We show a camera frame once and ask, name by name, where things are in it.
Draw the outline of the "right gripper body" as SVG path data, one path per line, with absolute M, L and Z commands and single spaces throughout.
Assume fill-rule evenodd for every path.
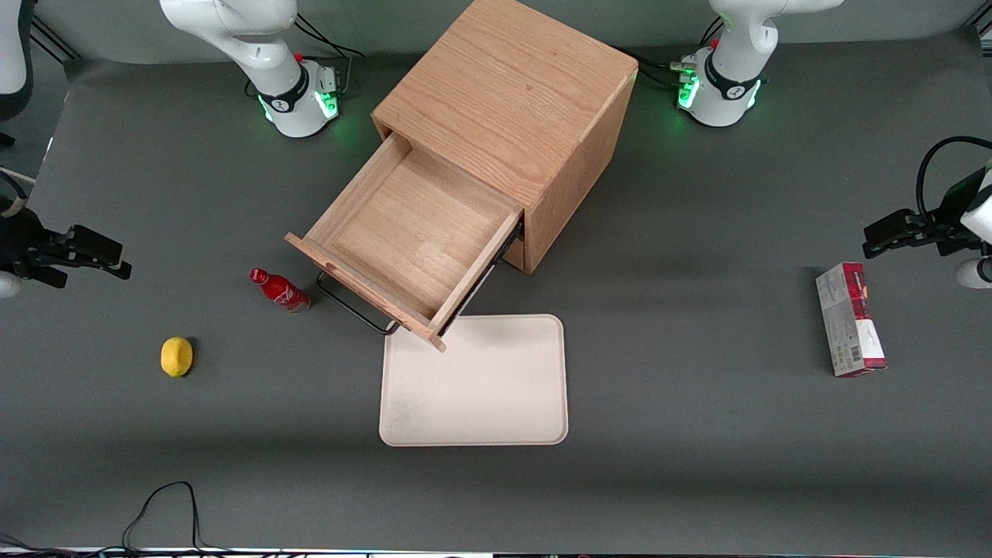
M 64 238 L 42 225 L 27 208 L 1 219 L 1 269 L 18 279 L 63 289 L 67 273 L 53 268 L 68 262 Z

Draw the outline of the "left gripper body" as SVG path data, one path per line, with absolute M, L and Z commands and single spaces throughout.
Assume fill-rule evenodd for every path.
M 949 257 L 963 250 L 976 250 L 990 254 L 990 226 L 981 225 L 977 216 L 967 219 L 970 213 L 982 211 L 990 215 L 990 169 L 982 168 L 957 181 L 943 195 L 938 208 L 929 212 L 938 226 L 938 252 Z

